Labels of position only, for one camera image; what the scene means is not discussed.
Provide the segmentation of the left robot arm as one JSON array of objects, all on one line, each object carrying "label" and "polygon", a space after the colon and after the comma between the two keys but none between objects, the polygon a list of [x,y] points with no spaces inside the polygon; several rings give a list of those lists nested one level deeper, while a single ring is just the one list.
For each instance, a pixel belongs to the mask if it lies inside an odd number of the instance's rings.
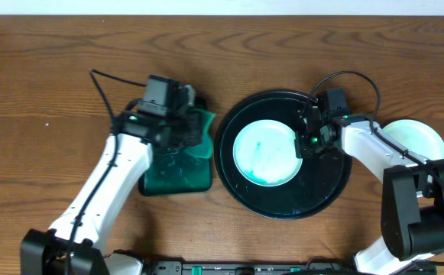
[{"label": "left robot arm", "polygon": [[136,257],[104,257],[112,226],[135,183],[151,167],[154,148],[201,145],[213,118],[201,108],[174,117],[129,110],[114,117],[102,156],[77,197],[48,231],[31,229],[25,235],[21,273],[140,274],[143,263]]}]

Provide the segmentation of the green sponge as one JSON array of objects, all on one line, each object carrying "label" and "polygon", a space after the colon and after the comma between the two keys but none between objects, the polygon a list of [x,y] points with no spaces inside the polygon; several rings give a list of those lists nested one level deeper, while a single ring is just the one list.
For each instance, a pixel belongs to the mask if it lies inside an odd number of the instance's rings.
[{"label": "green sponge", "polygon": [[195,158],[210,159],[213,154],[213,142],[209,135],[209,129],[216,114],[201,108],[196,108],[195,112],[201,115],[201,143],[194,147],[187,147],[185,153]]}]

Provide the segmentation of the pale green plate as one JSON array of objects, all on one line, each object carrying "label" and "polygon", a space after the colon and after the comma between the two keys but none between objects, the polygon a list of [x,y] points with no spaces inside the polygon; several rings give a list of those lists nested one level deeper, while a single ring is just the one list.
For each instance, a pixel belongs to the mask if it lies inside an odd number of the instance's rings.
[{"label": "pale green plate", "polygon": [[383,128],[395,141],[430,160],[444,159],[444,140],[429,125],[411,119],[393,121]]},{"label": "pale green plate", "polygon": [[237,134],[232,156],[240,174],[263,187],[281,186],[293,179],[303,164],[296,156],[295,132],[276,120],[258,120]]}]

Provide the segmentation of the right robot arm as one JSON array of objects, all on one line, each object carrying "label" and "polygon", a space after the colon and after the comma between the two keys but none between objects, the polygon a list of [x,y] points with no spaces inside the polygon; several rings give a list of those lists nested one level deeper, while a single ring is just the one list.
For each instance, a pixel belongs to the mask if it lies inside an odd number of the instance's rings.
[{"label": "right robot arm", "polygon": [[385,134],[373,118],[337,107],[303,108],[297,156],[331,149],[359,160],[382,183],[381,237],[359,251],[359,273],[400,274],[420,265],[441,266],[444,252],[444,159],[430,160]]}]

